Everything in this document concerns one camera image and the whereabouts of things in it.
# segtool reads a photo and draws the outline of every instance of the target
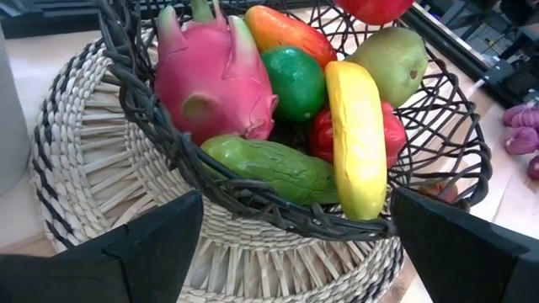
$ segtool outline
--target cucumber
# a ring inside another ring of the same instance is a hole
[[[338,203],[331,164],[282,144],[217,136],[202,150],[242,178],[266,182],[298,205]]]

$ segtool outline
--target pink dragon fruit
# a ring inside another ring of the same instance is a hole
[[[201,145],[213,136],[267,139],[278,98],[247,25],[227,25],[218,0],[191,0],[193,21],[182,32],[172,7],[157,17],[155,89],[174,126]]]

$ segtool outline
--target black wicker basket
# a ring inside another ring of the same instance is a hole
[[[254,4],[263,4],[288,13],[303,5],[305,0],[223,0],[223,11],[228,14],[242,14]],[[379,26],[364,26],[362,31],[355,26],[360,22],[330,1],[311,0],[312,13],[305,20],[314,28],[322,31],[334,45],[340,56],[346,56],[344,44],[352,41],[358,45],[369,34],[380,29]],[[153,91],[154,67],[148,55],[151,41],[143,41],[141,32],[153,30],[150,40],[155,37],[154,15],[166,4],[150,0],[145,3],[131,0],[98,0],[99,22],[107,54],[113,64],[109,70],[121,83],[120,103],[126,118],[136,123],[169,161],[170,169],[178,169],[191,186],[202,190],[204,195],[232,213],[234,218],[243,217],[267,221],[280,229],[295,232],[304,237],[317,237],[329,241],[375,241],[393,237],[395,228],[387,208],[372,221],[349,221],[344,218],[338,206],[311,207],[299,206],[275,194],[265,183],[241,179],[223,167],[219,162],[205,154],[191,142],[189,134],[177,131],[168,117],[166,109],[160,104]],[[188,1],[172,2],[177,8],[180,22],[190,20]],[[141,16],[141,6],[148,16]],[[332,32],[329,27],[338,27]],[[405,26],[395,22],[394,26]],[[471,179],[472,185],[461,190],[456,206],[468,208],[480,202],[488,192],[488,180],[492,175],[490,151],[486,146],[478,125],[479,117],[474,114],[475,104],[466,100],[458,88],[458,78],[450,74],[444,62],[437,59],[431,51],[430,64],[436,64],[441,72],[426,75],[420,92],[424,97],[407,108],[398,108],[395,114],[405,124],[407,130],[414,131],[408,136],[408,144],[399,157],[398,164],[388,172],[388,186],[416,188],[422,184],[433,184],[445,180],[454,184],[459,179]],[[442,97],[440,90],[451,86],[449,97]],[[427,119],[427,113],[438,113]],[[450,126],[440,124],[444,120]],[[290,136],[293,141],[302,140],[302,131]],[[464,139],[454,140],[459,136]],[[433,149],[430,143],[439,145]],[[476,162],[461,168],[466,155],[475,155]],[[440,159],[449,159],[453,166],[444,173],[429,173],[428,167]],[[203,165],[217,170],[223,178],[213,178]]]

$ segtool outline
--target pear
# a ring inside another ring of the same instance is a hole
[[[345,60],[364,67],[378,86],[380,99],[393,108],[418,90],[429,62],[421,36],[398,27],[380,29]]]

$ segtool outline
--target wooden table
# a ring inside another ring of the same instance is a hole
[[[99,32],[93,31],[8,41],[8,53],[29,130],[35,125],[39,104],[52,78],[73,54],[98,37]],[[462,91],[466,92],[473,82],[450,62],[447,65],[459,77]],[[472,214],[539,238],[539,183],[532,182],[525,174],[530,157],[511,157],[504,151],[501,144],[504,128],[500,123],[503,110],[500,106],[480,91],[473,93],[470,100],[476,103],[477,113],[482,116],[481,126],[492,149],[494,167],[489,194],[484,202],[472,209]],[[0,253],[54,254],[45,239],[35,207],[37,201],[31,190],[27,174],[15,188],[0,197]],[[430,302],[409,261],[382,302]]]

